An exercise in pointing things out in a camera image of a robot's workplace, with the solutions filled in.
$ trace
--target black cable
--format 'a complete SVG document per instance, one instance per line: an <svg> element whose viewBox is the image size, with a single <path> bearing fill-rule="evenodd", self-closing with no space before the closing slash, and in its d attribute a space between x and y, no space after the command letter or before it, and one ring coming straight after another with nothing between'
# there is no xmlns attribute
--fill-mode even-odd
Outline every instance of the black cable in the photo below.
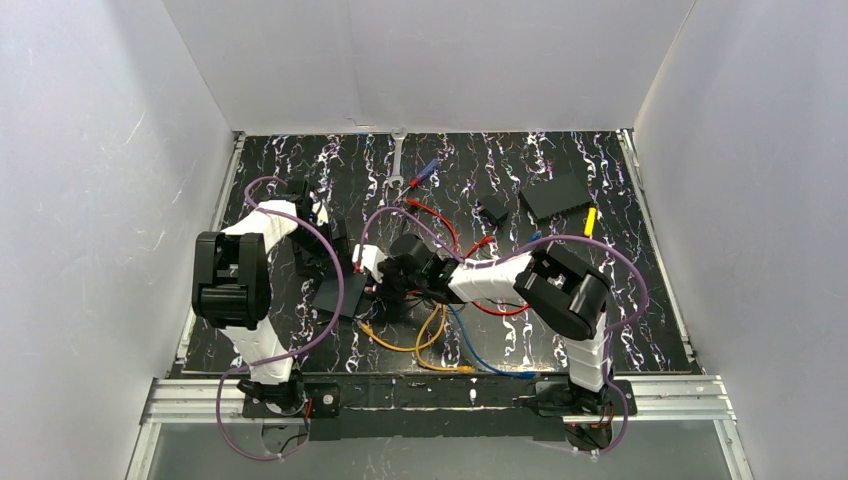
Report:
<svg viewBox="0 0 848 480"><path fill-rule="evenodd" d="M601 419L600 419L600 420L598 420L598 423L596 423L596 424L594 424L594 425L592 425L592 426L593 426L594 428L599 428L599 427L600 427L600 425L601 425L602 423L604 423L604 420L606 420L606 419L607 419L607 407L605 406L605 407L604 407L604 409L603 409L603 410L601 410Z"/></svg>
<svg viewBox="0 0 848 480"><path fill-rule="evenodd" d="M433 300L432 298L425 298L424 305L427 307L427 309L432 310L436 308L439 304L436 303L435 300Z"/></svg>
<svg viewBox="0 0 848 480"><path fill-rule="evenodd" d="M404 316L404 315L406 315L407 313L411 312L411 311L412 311L415 307L417 307L418 305L421 305L421 302L423 302L423 301L424 301L424 299L423 299L423 298L422 298L422 299L420 299L420 300L418 300L417 302L415 302L415 304L414 304L414 305L412 305L411 307L407 308L406 310L404 310L404 311L403 311L403 313L401 313L400 315L398 315L398 317L403 317L403 316Z"/></svg>
<svg viewBox="0 0 848 480"><path fill-rule="evenodd" d="M300 435L294 435L294 436L289 437L289 439L288 439L288 440L286 440L286 443L284 443L284 444L283 444L283 448L281 448L281 449L280 449L280 453L283 453L283 452L285 452L285 451L286 451L286 447L288 447L288 446L289 446L289 442L291 442L291 441L292 441L292 440L294 440L295 438L303 438L303 437L305 437L305 436L307 436L307 435L309 435L309 434L308 434L308 433L301 433Z"/></svg>
<svg viewBox="0 0 848 480"><path fill-rule="evenodd" d="M522 308L522 307L524 307L524 305L518 305L518 304L515 304L515 303L509 303L509 302L498 302L497 300L492 300L491 298L487 298L486 300L488 300L488 301L490 301L490 302L494 303L495 305L506 305L506 306L508 306L508 307L515 307L515 308Z"/></svg>
<svg viewBox="0 0 848 480"><path fill-rule="evenodd" d="M406 211L414 214L415 212L418 211L418 207L409 205L406 208ZM408 223L409 223L409 219L407 218L406 215L404 215L403 220L401 220L401 222L400 222L400 233L398 234L398 236L403 235L403 232L404 232L404 230L406 230L406 226L408 225Z"/></svg>
<svg viewBox="0 0 848 480"><path fill-rule="evenodd" d="M582 437L580 437L581 440L588 440L592 445L594 445L598 449L604 448L604 447L598 445L598 442L596 442L595 439L592 438L592 435L589 434L589 432L585 428L582 428L582 431L583 431L584 435Z"/></svg>

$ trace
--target black tabletop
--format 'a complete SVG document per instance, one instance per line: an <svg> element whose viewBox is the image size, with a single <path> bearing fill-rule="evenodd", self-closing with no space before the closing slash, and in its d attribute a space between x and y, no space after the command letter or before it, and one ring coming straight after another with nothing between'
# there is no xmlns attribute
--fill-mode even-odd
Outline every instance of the black tabletop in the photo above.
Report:
<svg viewBox="0 0 848 480"><path fill-rule="evenodd" d="M332 214L343 214L357 243L365 220L390 204L395 192L385 180L393 160L390 135L306 135L248 137L232 185L224 226L246 216L244 187L254 178L276 175L283 179L306 178L319 187ZM441 212L454 225L461 251L486 235L497 242L480 253L498 255L527 243L534 233L581 235L585 208L537 224L520 205L519 189L574 174L597 206L592 237L611 245L632 259L650 289L648 314L637 325L616 333L614 364L618 372L689 372L680 332L645 228L634 185L624 162L615 132L518 132L468 134L410 134L403 143L403 174L406 179L431 159L439 157L436 173L411 196ZM270 196L284 187L269 185L260 190ZM507 225L494 232L476 213L475 204L496 195L510 210ZM442 238L450 239L442 224L426 213L419 218ZM384 216L369 232L368 243L388 250L400 230L400 220ZM607 254L584 245L568 245L583 259L600 268L613 281L614 305L608 322L631 313L637 302L635 284L628 270ZM314 338L327 317L311 306L317 282L295 275L291 246L283 243L269 254L273 301L270 318L288 349ZM388 342L412 346L431 309L408 304L408 312L387 314L375 303L362 314ZM567 371L568 357L562 338L532 310L511 317L497 317L474 306L461 311L476 350L492 365L512 371ZM476 365L452 322L442 340L425 353L437 365ZM240 364L232 343L206 322L198 320L192 331L183 373L220 373ZM301 357L304 372L396 373L420 372L411 353L395 353L376 345L350 321L342 321L322 344Z"/></svg>

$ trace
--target small black object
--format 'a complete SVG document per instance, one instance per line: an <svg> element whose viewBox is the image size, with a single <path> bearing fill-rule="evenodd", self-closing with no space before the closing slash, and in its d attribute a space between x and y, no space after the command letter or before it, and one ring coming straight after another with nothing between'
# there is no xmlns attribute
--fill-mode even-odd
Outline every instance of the small black object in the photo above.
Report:
<svg viewBox="0 0 848 480"><path fill-rule="evenodd" d="M562 175L521 189L518 198L537 220L547 220L557 213L569 212L592 202L586 186L574 175Z"/></svg>
<svg viewBox="0 0 848 480"><path fill-rule="evenodd" d="M312 214L312 208L315 205L315 202L312 201L313 192L315 192L315 186L306 180L290 180L285 195L281 195L280 199L287 200L295 205L297 218L310 221L310 223L315 225ZM318 231L321 232L324 238L330 238L328 225L325 225L324 228L318 227ZM324 246L321 244L321 241L315 238L305 228L296 228L289 234L289 238L292 239L293 244L299 249L311 254L324 254Z"/></svg>
<svg viewBox="0 0 848 480"><path fill-rule="evenodd" d="M342 310L339 312L341 318L351 319L356 316L356 307L359 305L359 300L362 299L362 294L365 292L365 285L368 283L367 275L351 274L344 277L345 281L345 296L342 301ZM312 300L312 306L316 310L333 313L336 311L336 302L339 296L339 281L336 278L335 271L330 270L327 276L318 287L318 292L315 294L315 299Z"/></svg>
<svg viewBox="0 0 848 480"><path fill-rule="evenodd" d="M285 383L266 385L242 379L236 388L249 398L273 403L283 411L296 410L303 404L303 375L298 370L292 370L289 381Z"/></svg>
<svg viewBox="0 0 848 480"><path fill-rule="evenodd" d="M593 338L606 310L609 278L555 243L537 247L532 257L515 278L515 291L555 332L578 341ZM560 276L561 287L548 281Z"/></svg>
<svg viewBox="0 0 848 480"><path fill-rule="evenodd" d="M271 306L265 237L261 233L198 235L191 306L213 328L256 330Z"/></svg>
<svg viewBox="0 0 848 480"><path fill-rule="evenodd" d="M420 290L424 298L461 303L448 287L458 264L453 258L439 257L418 235L401 235L389 247L389 257L377 265L383 275L383 281L377 285L377 296L389 302L401 302L406 292Z"/></svg>
<svg viewBox="0 0 848 480"><path fill-rule="evenodd" d="M347 224L344 218L335 216L332 218L332 222L325 223L316 228L318 232L320 232L321 235L330 242L333 250L336 251L336 255L339 257L339 263L342 267L342 274L352 274L353 254L350 250L350 241L347 238ZM306 231L306 229L298 228L293 233L302 233L304 231ZM298 243L303 239L302 236L295 237L294 234L292 234L290 237L292 239L292 254L294 256L295 272L297 272L299 277L320 280L324 278L325 272L333 270L333 261L330 259L330 256L327 254L327 250L324 249L323 245L320 245L320 250L310 252L304 248L301 243Z"/></svg>
<svg viewBox="0 0 848 480"><path fill-rule="evenodd" d="M312 399L309 418L335 418L341 408L341 388L335 382L309 382L304 384L306 396Z"/></svg>
<svg viewBox="0 0 848 480"><path fill-rule="evenodd" d="M595 428L584 425L566 425L565 439L581 452L604 449L612 443L612 425Z"/></svg>
<svg viewBox="0 0 848 480"><path fill-rule="evenodd" d="M498 200L498 197L489 195L478 201L480 203L480 215L482 215L493 227L502 227L506 223L506 218L509 216L509 210L504 205L504 202Z"/></svg>
<svg viewBox="0 0 848 480"><path fill-rule="evenodd" d="M626 380L613 380L616 386L625 394L630 394L627 406L630 414L637 411L636 401L633 399L633 386ZM565 381L552 378L551 380L539 380L534 385L536 395L522 399L518 405L527 407L542 417L562 417L564 415L601 415L608 406L612 405L617 412L624 411L621 397L610 395L609 387L602 386L597 392L587 390L572 383L568 378Z"/></svg>

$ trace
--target black rectangular block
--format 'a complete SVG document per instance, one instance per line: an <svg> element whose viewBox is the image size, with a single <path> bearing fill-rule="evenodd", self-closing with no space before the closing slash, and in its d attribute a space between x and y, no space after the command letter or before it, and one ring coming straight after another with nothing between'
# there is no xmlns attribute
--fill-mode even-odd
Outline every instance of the black rectangular block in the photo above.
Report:
<svg viewBox="0 0 848 480"><path fill-rule="evenodd" d="M356 316L356 307L362 299L362 294L365 292L365 285L368 283L368 276L361 274L348 275L344 278L345 296L342 301L342 311L339 313L341 318L352 319ZM333 269L328 269L324 280L318 287L318 292L312 300L312 306L320 312L330 313L336 311L336 302L339 298L339 281L336 278L336 272Z"/></svg>
<svg viewBox="0 0 848 480"><path fill-rule="evenodd" d="M521 203L536 217L547 220L592 203L588 189L574 175L562 175L518 192Z"/></svg>
<svg viewBox="0 0 848 480"><path fill-rule="evenodd" d="M509 209L506 208L504 202L499 200L494 195L489 195L479 200L480 215L483 216L494 227L503 226L506 218L509 216Z"/></svg>

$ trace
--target white enclosure panel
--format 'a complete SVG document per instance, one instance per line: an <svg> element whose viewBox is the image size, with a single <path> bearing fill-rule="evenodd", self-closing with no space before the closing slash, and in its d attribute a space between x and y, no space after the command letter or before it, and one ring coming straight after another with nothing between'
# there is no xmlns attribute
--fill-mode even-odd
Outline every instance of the white enclosure panel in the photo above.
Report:
<svg viewBox="0 0 848 480"><path fill-rule="evenodd" d="M346 0L164 2L234 130L357 130Z"/></svg>
<svg viewBox="0 0 848 480"><path fill-rule="evenodd" d="M161 2L0 2L0 478L123 478L231 151Z"/></svg>
<svg viewBox="0 0 848 480"><path fill-rule="evenodd" d="M233 129L632 126L691 0L165 0Z"/></svg>
<svg viewBox="0 0 848 480"><path fill-rule="evenodd" d="M636 123L660 247L757 478L844 478L848 3L698 2Z"/></svg>
<svg viewBox="0 0 848 480"><path fill-rule="evenodd" d="M691 5L352 1L360 123L435 132L631 127Z"/></svg>

